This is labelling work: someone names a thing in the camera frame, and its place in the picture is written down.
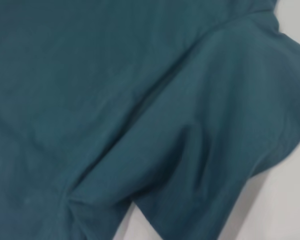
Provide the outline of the teal blue shirt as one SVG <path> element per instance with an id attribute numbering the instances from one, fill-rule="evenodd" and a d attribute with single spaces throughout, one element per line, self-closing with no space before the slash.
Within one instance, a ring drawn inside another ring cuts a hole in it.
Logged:
<path id="1" fill-rule="evenodd" d="M 277 0 L 0 0 L 0 240 L 217 240 L 300 143 Z"/>

